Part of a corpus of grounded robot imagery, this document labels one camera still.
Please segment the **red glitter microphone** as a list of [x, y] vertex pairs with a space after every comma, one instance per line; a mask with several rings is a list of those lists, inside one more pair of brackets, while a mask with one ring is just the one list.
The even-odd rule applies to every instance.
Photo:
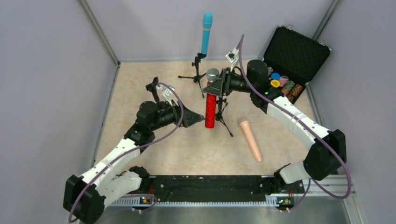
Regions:
[[[219, 77], [219, 71], [216, 68], [211, 68], [206, 73], [207, 87]], [[205, 128], [212, 129], [215, 126], [216, 114], [216, 96], [210, 93], [206, 94], [206, 108], [205, 108]]]

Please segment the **small black tripod mic stand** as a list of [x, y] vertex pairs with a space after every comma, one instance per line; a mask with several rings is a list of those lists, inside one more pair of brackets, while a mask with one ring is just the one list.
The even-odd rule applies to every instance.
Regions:
[[202, 91], [202, 86], [201, 86], [201, 79], [206, 75], [206, 73], [204, 74], [200, 74], [199, 72], [199, 64], [201, 63], [201, 60], [206, 58], [207, 54], [202, 54], [202, 53], [197, 53], [197, 55], [194, 58], [194, 61], [191, 63], [192, 67], [195, 68], [195, 76], [193, 77], [188, 77], [188, 76], [178, 76], [178, 78], [180, 79], [192, 79], [194, 83], [198, 84], [198, 87], [200, 89], [201, 92], [201, 96], [202, 98], [205, 98], [204, 93]]

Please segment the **black tripod stand with basket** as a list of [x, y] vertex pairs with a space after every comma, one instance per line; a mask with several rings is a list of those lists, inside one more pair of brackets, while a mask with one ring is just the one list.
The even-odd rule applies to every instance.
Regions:
[[223, 117], [224, 110], [228, 106], [227, 98], [219, 97], [219, 99], [216, 100], [216, 104], [218, 111], [215, 113], [215, 120], [220, 122], [227, 129], [230, 137], [233, 137], [233, 133], [230, 131]]

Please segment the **black round-base mic stand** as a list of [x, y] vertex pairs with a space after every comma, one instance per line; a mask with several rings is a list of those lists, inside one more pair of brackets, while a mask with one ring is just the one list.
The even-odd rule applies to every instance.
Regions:
[[159, 79], [158, 79], [158, 77], [155, 77], [151, 83], [149, 83], [145, 86], [146, 90], [152, 93], [152, 96], [156, 103], [160, 102], [159, 96], [157, 94], [158, 83], [159, 83]]

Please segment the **beige microphone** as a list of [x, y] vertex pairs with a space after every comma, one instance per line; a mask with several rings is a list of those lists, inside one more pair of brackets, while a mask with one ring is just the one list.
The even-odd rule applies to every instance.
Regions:
[[261, 162], [262, 161], [262, 154], [259, 150], [259, 147], [257, 145], [257, 142], [255, 140], [254, 134], [251, 130], [251, 126], [248, 120], [242, 119], [240, 121], [238, 121], [238, 124], [240, 126], [240, 128], [242, 129], [246, 140], [248, 142], [248, 145], [250, 147], [250, 150], [252, 152], [252, 155], [254, 156], [255, 160], [257, 162]]

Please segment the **blue microphone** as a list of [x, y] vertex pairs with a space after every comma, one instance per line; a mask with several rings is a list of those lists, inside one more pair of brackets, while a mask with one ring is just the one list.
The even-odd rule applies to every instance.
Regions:
[[213, 14], [211, 12], [205, 12], [202, 19], [202, 42], [201, 42], [201, 54], [206, 55], [208, 50], [210, 31], [213, 22]]

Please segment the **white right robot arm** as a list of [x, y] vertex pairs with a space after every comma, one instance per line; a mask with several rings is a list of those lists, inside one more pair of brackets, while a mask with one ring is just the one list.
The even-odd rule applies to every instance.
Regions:
[[346, 137], [342, 131], [331, 131], [298, 110], [279, 89], [269, 84], [263, 61], [249, 61], [248, 70], [240, 71], [236, 75], [231, 68], [209, 69], [208, 85], [203, 92], [218, 98], [233, 91], [249, 93], [256, 107], [282, 123], [303, 143], [308, 150], [306, 158], [278, 169], [274, 176], [280, 183], [321, 181], [339, 168], [347, 171]]

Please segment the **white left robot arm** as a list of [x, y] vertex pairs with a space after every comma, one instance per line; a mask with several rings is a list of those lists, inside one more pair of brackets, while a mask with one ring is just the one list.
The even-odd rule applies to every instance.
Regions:
[[181, 103], [143, 102], [135, 123], [115, 148], [88, 171], [68, 178], [63, 207], [77, 220], [85, 224], [95, 223], [111, 203], [147, 184], [149, 173], [146, 169], [132, 167], [123, 174], [121, 169], [149, 145], [158, 142], [155, 130], [172, 124], [190, 127], [203, 120], [203, 115]]

